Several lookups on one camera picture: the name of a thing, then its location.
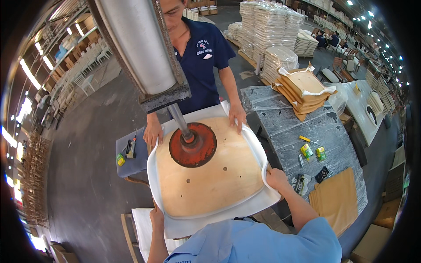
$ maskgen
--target shirt logo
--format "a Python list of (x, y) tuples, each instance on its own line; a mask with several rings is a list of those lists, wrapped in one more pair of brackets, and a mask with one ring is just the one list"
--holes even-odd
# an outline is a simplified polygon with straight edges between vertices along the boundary
[(200, 50), (196, 53), (197, 56), (200, 55), (200, 54), (203, 54), (203, 53), (212, 52), (212, 49), (210, 49), (210, 48), (206, 49), (206, 44), (209, 44), (207, 40), (199, 40), (197, 42), (196, 47), (202, 48), (202, 50)]

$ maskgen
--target navy polo shirt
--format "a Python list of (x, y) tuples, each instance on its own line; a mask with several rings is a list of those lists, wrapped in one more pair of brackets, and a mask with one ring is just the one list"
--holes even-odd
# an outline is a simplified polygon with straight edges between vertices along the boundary
[(219, 29), (211, 23), (181, 18), (190, 29), (183, 57), (174, 48), (186, 75), (192, 97), (179, 102), (183, 114), (220, 104), (213, 67), (224, 69), (235, 53)]

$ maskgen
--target white pocket square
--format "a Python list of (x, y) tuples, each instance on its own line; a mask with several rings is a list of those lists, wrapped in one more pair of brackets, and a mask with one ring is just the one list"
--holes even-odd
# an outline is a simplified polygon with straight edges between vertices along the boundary
[(212, 57), (211, 54), (206, 54), (206, 56), (203, 59), (208, 59), (208, 58), (211, 58), (211, 57)]

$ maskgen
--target metal pole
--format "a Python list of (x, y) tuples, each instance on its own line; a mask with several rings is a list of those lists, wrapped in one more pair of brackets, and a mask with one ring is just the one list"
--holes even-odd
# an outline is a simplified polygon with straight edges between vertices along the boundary
[(178, 127), (181, 130), (181, 134), (186, 142), (191, 142), (193, 139), (193, 134), (187, 127), (186, 120), (183, 117), (183, 114), (180, 111), (179, 105), (174, 103), (172, 105), (167, 106), (168, 111), (173, 116), (174, 120), (176, 121)]

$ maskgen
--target work table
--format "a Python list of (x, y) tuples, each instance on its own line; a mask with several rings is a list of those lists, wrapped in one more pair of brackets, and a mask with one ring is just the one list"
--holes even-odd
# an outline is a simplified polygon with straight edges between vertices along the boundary
[[(301, 174), (313, 177), (308, 184), (308, 191), (303, 196), (307, 202), (309, 193), (314, 190), (314, 185), (317, 183), (314, 177), (323, 166), (329, 170), (329, 177), (352, 167), (357, 190), (358, 214), (364, 210), (368, 201), (362, 168), (345, 127), (327, 101), (323, 107), (307, 114), (305, 121), (301, 122), (295, 116), (288, 100), (270, 86), (250, 86), (242, 89), (241, 94), (246, 112), (257, 117), (260, 126), (257, 136), (265, 138), (269, 143), (269, 148), (263, 144), (269, 162), (273, 157), (277, 161), (271, 165), (273, 167), (280, 165), (279, 168), (284, 170), (290, 184), (293, 178)], [(309, 143), (314, 159), (308, 162), (302, 156), (304, 166), (301, 167), (298, 155), (301, 153), (300, 148), (306, 142), (299, 139), (300, 135), (322, 145), (327, 159), (317, 161), (315, 155), (319, 146)]]

